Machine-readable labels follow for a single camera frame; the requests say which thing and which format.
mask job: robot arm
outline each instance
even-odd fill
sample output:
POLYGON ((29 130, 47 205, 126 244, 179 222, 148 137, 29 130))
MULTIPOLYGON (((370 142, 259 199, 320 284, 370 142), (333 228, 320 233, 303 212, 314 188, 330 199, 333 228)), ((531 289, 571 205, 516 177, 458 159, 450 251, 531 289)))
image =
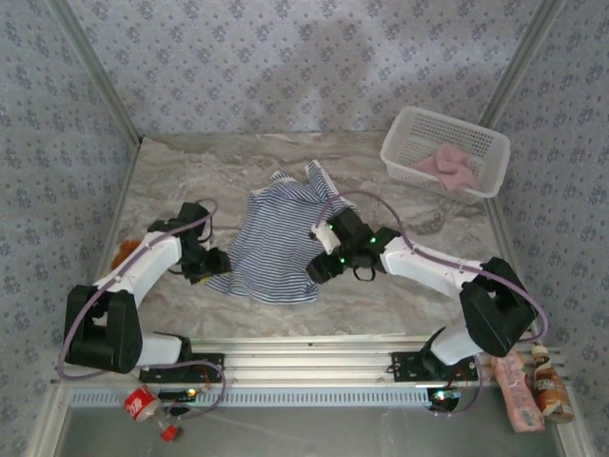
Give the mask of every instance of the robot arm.
POLYGON ((163 333, 142 334, 137 309, 148 291, 174 265, 180 265, 191 284, 230 271, 224 252, 206 249, 200 244, 203 224, 152 243, 170 230, 207 215, 207 210, 200 205, 184 203, 176 218, 152 224, 140 246, 113 272, 92 286, 72 289, 68 295, 65 334, 90 297, 102 285, 114 280, 79 323, 66 362, 127 373, 135 367, 182 361, 189 352, 189 340, 163 333), (126 269, 134 258, 137 262, 126 269))
POLYGON ((373 232, 352 209, 313 228, 312 236, 325 250, 306 269, 317 283, 324 283, 347 268, 372 268, 373 272, 410 278, 461 302, 459 321, 437 331, 420 353, 419 362, 430 380, 446 379, 459 361, 480 352, 504 357, 537 317, 535 310, 510 288, 471 271, 487 271, 522 288, 514 270, 502 259, 494 257, 482 263, 423 246, 411 248, 394 229, 373 232), (421 257, 417 249, 469 268, 446 267, 421 257))

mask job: pink towel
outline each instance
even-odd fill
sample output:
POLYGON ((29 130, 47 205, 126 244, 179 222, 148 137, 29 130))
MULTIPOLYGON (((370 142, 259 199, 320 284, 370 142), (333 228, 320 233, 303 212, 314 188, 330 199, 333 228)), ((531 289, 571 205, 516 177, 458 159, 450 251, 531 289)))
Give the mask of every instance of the pink towel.
POLYGON ((480 189, 480 180, 469 154, 448 143, 410 167, 437 176, 446 190, 480 189))

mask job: white plastic basket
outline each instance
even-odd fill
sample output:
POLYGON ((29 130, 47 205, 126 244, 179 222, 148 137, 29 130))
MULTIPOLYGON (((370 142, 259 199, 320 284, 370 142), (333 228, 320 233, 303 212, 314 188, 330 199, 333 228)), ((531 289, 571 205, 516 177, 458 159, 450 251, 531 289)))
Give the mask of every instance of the white plastic basket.
POLYGON ((471 205, 497 195, 510 158, 510 140, 503 134, 453 117, 415 107, 402 109, 383 142, 381 159, 394 179, 471 205), (440 179, 409 167, 444 144, 471 156, 480 190, 448 191, 440 179))

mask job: wallpaper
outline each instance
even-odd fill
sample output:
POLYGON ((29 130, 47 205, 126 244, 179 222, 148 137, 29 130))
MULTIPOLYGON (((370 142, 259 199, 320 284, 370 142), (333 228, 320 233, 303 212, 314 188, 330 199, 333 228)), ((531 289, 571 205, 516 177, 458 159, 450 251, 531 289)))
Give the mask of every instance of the wallpaper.
POLYGON ((609 4, 569 0, 504 113, 501 189, 526 284, 550 313, 609 455, 609 4))
POLYGON ((538 0, 69 0, 145 135, 477 122, 538 0))
POLYGON ((42 0, 0 2, 0 455, 22 455, 129 147, 42 0))

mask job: striped shirt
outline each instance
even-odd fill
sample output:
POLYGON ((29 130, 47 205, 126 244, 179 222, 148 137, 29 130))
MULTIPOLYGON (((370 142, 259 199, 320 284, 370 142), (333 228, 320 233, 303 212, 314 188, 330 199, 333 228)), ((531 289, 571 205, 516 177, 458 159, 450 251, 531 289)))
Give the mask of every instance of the striped shirt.
MULTIPOLYGON (((305 269, 324 248, 309 233, 324 203, 338 191, 318 161, 305 171, 309 184, 276 171, 269 187, 251 192, 246 221, 228 250, 232 272, 215 276, 208 287, 269 304, 317 299, 318 285, 305 269)), ((335 199, 324 219, 347 205, 353 206, 335 199)))

